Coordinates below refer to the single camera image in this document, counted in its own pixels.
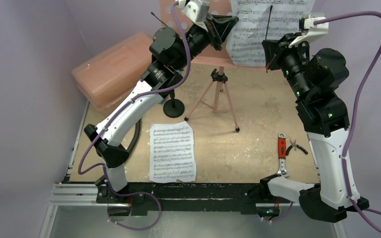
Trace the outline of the sheet music page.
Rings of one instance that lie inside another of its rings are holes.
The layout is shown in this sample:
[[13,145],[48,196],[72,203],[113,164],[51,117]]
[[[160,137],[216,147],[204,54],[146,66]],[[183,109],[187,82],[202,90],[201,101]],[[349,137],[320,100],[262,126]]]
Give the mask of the sheet music page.
[[152,124],[149,133],[149,180],[155,183],[196,181],[192,127],[186,121]]
[[264,67],[262,41],[298,32],[299,20],[314,4],[314,0],[232,0],[232,14],[239,21],[227,37],[226,51],[233,64]]

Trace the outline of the pink music stand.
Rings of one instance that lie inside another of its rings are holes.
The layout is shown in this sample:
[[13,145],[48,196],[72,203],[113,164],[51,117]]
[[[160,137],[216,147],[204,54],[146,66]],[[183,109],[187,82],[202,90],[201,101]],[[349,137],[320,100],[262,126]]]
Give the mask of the pink music stand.
[[199,104],[205,104],[203,101],[204,96],[211,86],[216,84],[214,104],[208,105],[208,107],[212,109],[213,113],[220,112],[218,109],[220,93],[225,91],[229,102],[229,110],[233,115],[235,132],[239,132],[240,128],[229,92],[228,77],[224,73],[226,67],[236,69],[238,66],[234,65],[231,59],[201,56],[200,53],[206,47],[212,47],[207,34],[207,27],[203,22],[193,23],[181,12],[177,5],[178,3],[175,1],[170,6],[170,10],[178,30],[176,31],[172,27],[164,25],[164,27],[156,31],[153,36],[153,43],[149,48],[152,53],[152,63],[148,67],[148,73],[153,75],[164,88],[168,86],[176,88],[187,79],[192,60],[197,64],[214,66],[215,68],[210,75],[210,84],[186,114],[184,120],[189,120]]

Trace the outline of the black microphone desk stand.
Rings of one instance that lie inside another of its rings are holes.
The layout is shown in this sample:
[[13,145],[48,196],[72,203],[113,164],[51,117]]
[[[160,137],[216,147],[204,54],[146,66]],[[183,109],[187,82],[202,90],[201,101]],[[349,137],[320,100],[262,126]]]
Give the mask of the black microphone desk stand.
[[175,92],[170,92],[170,99],[163,105],[163,112],[169,118],[178,118],[185,111],[183,102],[175,98]]

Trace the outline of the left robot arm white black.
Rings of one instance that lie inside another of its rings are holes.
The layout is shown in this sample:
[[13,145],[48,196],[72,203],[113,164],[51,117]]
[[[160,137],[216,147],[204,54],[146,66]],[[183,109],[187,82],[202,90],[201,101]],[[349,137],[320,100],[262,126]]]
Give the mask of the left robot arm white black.
[[109,197],[116,203],[128,196],[125,162],[129,152],[121,144],[123,137],[148,110],[184,83],[187,77],[180,70],[189,73],[190,62],[208,46],[221,50],[238,22],[237,16],[208,14],[203,27],[193,24],[185,33],[169,26],[157,30],[149,47],[151,63],[131,93],[104,121],[85,127],[91,141],[86,152],[95,148],[102,158],[105,183],[111,187]]

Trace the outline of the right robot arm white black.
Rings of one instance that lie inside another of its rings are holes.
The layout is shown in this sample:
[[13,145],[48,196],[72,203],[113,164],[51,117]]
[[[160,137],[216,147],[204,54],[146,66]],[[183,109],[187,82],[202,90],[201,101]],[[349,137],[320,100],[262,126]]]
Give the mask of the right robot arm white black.
[[367,199],[356,189],[348,153],[343,149],[349,135],[345,103],[335,93],[349,76],[345,57],[323,48],[314,56],[309,43],[292,46],[298,33],[279,40],[264,40],[266,68],[281,70],[296,96],[296,110],[307,134],[319,175],[318,183],[297,182],[283,175],[261,179],[259,196],[270,202],[281,197],[298,203],[311,219],[337,223],[347,212],[365,210]]

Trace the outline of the translucent orange plastic box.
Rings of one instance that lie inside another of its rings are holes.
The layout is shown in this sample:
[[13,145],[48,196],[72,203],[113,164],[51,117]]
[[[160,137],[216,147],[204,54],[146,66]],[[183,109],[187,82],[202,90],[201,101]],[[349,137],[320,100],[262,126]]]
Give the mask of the translucent orange plastic box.
[[99,111],[121,103],[152,62],[152,38],[136,33],[71,71],[77,87]]

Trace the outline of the red handled tool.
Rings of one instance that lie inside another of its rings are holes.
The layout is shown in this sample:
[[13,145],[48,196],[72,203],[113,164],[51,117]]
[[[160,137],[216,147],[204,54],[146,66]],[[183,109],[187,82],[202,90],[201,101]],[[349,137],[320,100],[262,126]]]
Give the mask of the red handled tool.
[[279,168],[277,173],[285,178],[289,177],[289,173],[286,169],[286,135],[284,133],[278,134],[278,160]]

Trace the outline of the black handled pliers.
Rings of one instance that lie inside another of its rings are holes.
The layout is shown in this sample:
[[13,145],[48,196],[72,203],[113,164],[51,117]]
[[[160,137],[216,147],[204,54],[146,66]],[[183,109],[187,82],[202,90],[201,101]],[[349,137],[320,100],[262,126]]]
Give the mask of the black handled pliers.
[[304,148],[304,147],[302,147],[302,146],[300,146],[299,144],[297,144],[296,143],[296,140],[291,140],[291,139],[289,139],[289,141],[290,141],[290,146],[288,146],[288,148],[286,149],[286,156],[288,156],[289,155],[289,153],[290,153],[290,151],[292,150],[292,149],[294,149],[294,150],[297,150],[297,149],[299,149],[299,150],[301,150],[304,154],[308,154],[308,151]]

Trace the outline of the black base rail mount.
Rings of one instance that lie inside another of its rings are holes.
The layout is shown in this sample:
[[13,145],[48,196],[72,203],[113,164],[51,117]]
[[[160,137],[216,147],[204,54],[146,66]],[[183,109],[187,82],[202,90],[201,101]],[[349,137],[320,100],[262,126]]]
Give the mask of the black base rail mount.
[[125,204],[133,216],[149,211],[263,213],[276,202],[289,203],[261,190],[259,183],[151,183],[130,182],[117,194],[99,186],[98,204]]

